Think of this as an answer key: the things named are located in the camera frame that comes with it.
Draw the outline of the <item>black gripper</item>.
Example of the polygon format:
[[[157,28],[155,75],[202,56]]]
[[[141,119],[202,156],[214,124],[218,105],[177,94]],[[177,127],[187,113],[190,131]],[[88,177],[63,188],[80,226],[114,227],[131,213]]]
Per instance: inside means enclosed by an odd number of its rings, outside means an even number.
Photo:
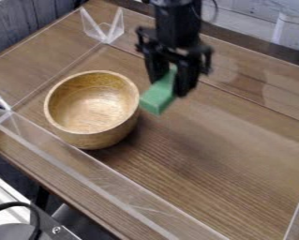
[[[202,0],[142,0],[154,7],[155,26],[139,26],[137,51],[146,56],[150,82],[177,65],[173,93],[183,98],[197,87],[199,74],[210,74],[213,48],[199,37]]]

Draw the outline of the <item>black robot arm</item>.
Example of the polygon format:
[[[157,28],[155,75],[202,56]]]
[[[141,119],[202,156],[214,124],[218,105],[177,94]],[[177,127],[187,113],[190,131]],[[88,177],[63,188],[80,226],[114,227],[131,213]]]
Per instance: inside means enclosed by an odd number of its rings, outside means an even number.
[[[173,93],[185,97],[201,74],[210,74],[213,47],[199,37],[202,0],[143,0],[154,6],[155,27],[135,30],[137,51],[145,55],[150,82],[157,83],[175,64]]]

